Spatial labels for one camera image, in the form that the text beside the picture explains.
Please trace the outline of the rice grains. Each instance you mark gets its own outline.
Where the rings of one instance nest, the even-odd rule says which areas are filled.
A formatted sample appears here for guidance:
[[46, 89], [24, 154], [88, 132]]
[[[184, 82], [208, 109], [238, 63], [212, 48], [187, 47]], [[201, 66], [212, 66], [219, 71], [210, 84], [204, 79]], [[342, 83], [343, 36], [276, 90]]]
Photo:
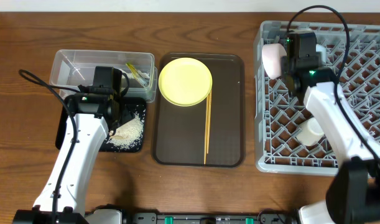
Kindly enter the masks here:
[[143, 136], [143, 124], [144, 121], [135, 113], [132, 120], [116, 130], [115, 135], [109, 138], [108, 143], [125, 151], [137, 146]]

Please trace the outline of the white tissue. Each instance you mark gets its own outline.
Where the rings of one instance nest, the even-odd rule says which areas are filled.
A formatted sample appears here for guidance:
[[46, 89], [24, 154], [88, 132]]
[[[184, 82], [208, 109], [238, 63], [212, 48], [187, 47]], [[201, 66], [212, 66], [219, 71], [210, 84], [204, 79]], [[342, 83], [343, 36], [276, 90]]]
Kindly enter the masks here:
[[147, 80], [150, 79], [150, 75], [149, 75], [148, 73], [144, 73], [144, 72], [142, 72], [142, 71], [140, 71], [140, 70], [137, 70], [137, 72], [138, 72], [138, 74], [139, 74], [142, 78], [147, 79]]

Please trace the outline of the yellow round plate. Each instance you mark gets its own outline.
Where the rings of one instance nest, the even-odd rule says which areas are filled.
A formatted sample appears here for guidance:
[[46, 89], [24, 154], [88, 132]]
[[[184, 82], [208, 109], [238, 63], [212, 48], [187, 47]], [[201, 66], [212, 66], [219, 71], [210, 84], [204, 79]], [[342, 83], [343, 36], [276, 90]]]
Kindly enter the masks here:
[[171, 104], [193, 106], [211, 92], [213, 78], [209, 68], [194, 58], [177, 58], [167, 63], [159, 75], [159, 90]]

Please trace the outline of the pink bowl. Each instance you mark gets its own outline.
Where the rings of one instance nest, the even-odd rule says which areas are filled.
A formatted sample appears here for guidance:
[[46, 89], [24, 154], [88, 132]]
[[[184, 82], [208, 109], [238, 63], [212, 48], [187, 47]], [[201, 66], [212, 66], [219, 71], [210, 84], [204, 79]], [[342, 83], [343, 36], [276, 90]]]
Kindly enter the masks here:
[[281, 58], [287, 52], [281, 44], [266, 44], [262, 47], [262, 63], [267, 76], [276, 79], [281, 76]]

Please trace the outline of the pale green cup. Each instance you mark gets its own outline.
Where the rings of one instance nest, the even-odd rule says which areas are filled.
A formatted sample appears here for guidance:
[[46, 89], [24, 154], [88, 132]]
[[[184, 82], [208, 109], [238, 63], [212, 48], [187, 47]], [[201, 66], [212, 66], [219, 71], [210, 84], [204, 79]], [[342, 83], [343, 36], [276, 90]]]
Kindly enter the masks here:
[[304, 146], [313, 146], [324, 136], [324, 132], [315, 118], [310, 118], [299, 125], [300, 132], [296, 139]]

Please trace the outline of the light blue bowl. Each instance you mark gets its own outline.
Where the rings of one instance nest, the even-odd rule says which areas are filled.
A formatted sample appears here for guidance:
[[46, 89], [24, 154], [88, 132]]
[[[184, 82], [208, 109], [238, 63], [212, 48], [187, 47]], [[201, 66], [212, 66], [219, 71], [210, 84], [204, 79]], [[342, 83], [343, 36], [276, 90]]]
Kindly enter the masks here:
[[324, 46], [317, 44], [316, 45], [316, 52], [320, 53], [320, 61], [323, 65], [327, 63], [327, 50]]

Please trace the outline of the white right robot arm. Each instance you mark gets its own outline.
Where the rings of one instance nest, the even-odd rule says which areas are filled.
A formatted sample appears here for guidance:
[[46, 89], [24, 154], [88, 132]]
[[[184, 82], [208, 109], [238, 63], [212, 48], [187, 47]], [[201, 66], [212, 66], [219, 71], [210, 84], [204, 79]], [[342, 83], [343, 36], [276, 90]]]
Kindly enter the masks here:
[[312, 31], [289, 32], [280, 72], [290, 93], [311, 112], [338, 161], [323, 201], [299, 209], [299, 223], [380, 221], [380, 143], [345, 99], [338, 75], [320, 63]]

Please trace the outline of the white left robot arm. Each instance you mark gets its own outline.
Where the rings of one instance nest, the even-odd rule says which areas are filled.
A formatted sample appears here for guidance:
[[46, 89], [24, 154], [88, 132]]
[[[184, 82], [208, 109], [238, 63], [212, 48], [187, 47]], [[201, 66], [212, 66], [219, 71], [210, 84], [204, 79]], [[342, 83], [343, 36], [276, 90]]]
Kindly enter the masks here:
[[19, 75], [46, 87], [67, 114], [64, 137], [52, 173], [30, 210], [18, 210], [13, 223], [126, 223], [121, 209], [107, 205], [85, 213], [85, 198], [96, 157], [104, 140], [121, 122], [127, 75], [114, 67], [97, 66], [90, 86], [79, 85], [62, 98], [57, 86], [49, 85], [27, 70]]

